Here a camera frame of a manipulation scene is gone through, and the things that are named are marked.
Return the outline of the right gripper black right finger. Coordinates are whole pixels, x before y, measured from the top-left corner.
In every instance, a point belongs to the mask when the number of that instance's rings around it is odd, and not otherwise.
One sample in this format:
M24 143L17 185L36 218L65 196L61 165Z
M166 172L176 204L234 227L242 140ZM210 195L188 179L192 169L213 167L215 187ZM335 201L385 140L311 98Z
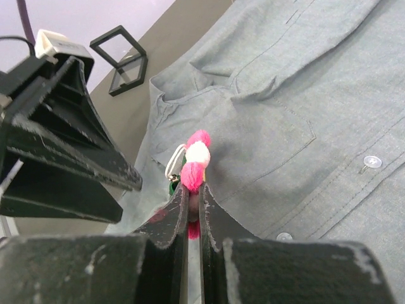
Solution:
M351 241L263 240L199 190L203 303L393 303L374 254Z

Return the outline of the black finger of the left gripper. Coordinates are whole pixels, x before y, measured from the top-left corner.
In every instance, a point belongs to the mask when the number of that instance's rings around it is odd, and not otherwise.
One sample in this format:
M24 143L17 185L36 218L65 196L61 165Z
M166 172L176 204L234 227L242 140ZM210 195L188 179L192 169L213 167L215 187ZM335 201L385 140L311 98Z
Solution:
M115 224L123 209L98 182L43 163L23 164L1 198L1 215Z

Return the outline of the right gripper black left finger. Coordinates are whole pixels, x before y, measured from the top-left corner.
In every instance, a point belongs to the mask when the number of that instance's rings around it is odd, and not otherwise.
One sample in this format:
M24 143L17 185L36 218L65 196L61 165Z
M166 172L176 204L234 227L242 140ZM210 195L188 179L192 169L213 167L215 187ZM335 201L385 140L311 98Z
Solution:
M1 245L2 303L186 303L189 192L127 235L13 237Z

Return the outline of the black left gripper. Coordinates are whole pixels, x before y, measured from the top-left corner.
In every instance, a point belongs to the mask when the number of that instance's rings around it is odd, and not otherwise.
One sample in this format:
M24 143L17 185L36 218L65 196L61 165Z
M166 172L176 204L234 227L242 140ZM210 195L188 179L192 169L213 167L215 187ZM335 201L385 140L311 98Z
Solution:
M142 177L104 126L84 63L30 56L1 75L1 161L28 158L87 179L140 190Z

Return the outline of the grey button-up shirt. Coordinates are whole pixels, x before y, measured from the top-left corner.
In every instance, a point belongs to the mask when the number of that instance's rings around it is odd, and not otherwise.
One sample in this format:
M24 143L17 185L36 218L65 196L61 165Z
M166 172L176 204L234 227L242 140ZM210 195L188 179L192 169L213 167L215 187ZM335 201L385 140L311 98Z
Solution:
M254 234L404 244L403 1L237 1L149 88L144 186L110 233L166 201L204 129L211 192Z

